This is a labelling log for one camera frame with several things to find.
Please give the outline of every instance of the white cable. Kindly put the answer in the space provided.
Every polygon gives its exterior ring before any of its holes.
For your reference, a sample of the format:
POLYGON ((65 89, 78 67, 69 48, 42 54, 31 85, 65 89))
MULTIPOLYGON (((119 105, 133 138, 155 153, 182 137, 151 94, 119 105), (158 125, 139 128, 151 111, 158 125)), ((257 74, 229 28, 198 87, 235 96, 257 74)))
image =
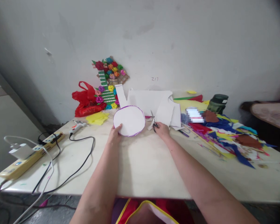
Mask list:
MULTIPOLYGON (((37 143, 31 141, 30 139, 23 138, 23 137, 18 137, 18 136, 10 136, 10 135, 7 135, 7 136, 4 137, 4 140, 5 140, 8 144, 13 144, 13 143, 10 143, 10 142, 7 140, 7 138, 21 138, 21 139, 25 139, 25 140, 27 140, 27 141, 29 141, 29 142, 35 144, 35 145, 38 145, 37 143)), ((36 201, 35 201, 32 205, 30 205, 29 208, 26 209, 26 211, 24 211, 24 213, 23 213, 20 217, 18 217, 18 219, 17 219, 13 224, 17 224, 17 223, 20 221, 20 219, 21 219, 21 218, 22 218, 22 217, 23 217, 23 216, 24 216, 24 215, 25 215, 39 200, 40 200, 40 198, 41 198, 41 197, 43 196, 43 194, 44 194, 44 191, 45 191, 45 189, 46 189, 46 187, 47 187, 47 184, 48 184, 49 180, 51 179, 51 177, 52 177, 52 175, 53 175, 53 173, 54 173, 53 158, 52 158, 51 155, 48 153, 48 151, 45 149, 45 147, 43 147, 43 146, 41 146, 41 147, 44 149, 44 151, 48 154, 48 156, 49 156, 50 159, 51 159, 52 173, 51 173, 51 175, 49 176, 49 178, 48 178, 48 180, 47 180, 47 183, 46 183, 46 185, 44 186, 44 189, 43 189, 43 191, 41 192, 40 196, 36 199, 36 201)))

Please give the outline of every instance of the green jar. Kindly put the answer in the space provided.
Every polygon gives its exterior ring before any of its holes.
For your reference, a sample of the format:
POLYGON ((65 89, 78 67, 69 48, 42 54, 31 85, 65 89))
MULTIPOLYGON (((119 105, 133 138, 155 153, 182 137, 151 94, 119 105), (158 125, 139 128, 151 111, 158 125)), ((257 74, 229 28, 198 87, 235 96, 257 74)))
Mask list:
POLYGON ((227 104, 228 96, 224 94, 215 94, 210 100, 207 110, 216 114, 222 114, 227 104))

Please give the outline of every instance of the red plastic bag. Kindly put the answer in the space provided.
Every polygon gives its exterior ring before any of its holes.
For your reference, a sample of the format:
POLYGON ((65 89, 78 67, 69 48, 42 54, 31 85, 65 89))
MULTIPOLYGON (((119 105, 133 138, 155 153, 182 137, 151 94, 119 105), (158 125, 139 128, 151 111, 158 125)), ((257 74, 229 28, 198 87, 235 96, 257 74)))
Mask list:
POLYGON ((91 85, 89 85, 87 82, 80 81, 79 87, 84 90, 81 92, 76 91, 72 93, 72 98, 79 101, 80 103, 75 111, 75 117, 85 117, 96 112, 100 112, 101 110, 104 110, 106 108, 106 103, 97 105, 96 97, 94 96, 95 90, 91 85), (87 89, 82 87, 81 83, 84 83, 87 89))

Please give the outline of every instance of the power strip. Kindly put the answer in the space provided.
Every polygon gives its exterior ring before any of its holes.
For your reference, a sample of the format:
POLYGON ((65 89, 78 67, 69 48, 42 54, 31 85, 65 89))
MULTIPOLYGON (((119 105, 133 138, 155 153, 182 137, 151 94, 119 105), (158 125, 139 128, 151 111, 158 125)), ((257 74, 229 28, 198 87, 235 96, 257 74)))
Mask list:
MULTIPOLYGON (((57 136, 57 142, 60 142, 64 138, 62 132, 55 132, 57 136)), ((47 151, 53 148, 56 145, 56 137, 52 134, 47 137, 43 142, 46 144, 43 146, 47 151)), ((5 170, 0 173, 0 177, 3 177, 6 180, 16 180, 22 176, 33 164, 35 164, 43 155, 46 153, 42 146, 35 146, 33 148, 35 151, 27 159, 17 160, 5 170)))

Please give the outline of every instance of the scissors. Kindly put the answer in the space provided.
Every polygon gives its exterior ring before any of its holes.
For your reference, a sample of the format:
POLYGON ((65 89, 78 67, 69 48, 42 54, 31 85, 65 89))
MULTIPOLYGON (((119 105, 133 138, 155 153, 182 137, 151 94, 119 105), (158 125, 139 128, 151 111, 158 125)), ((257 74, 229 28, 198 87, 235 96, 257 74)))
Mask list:
POLYGON ((153 120, 153 124, 152 124, 153 131, 156 132, 155 127, 159 128, 159 125, 156 123, 153 113, 152 113, 152 120, 153 120))

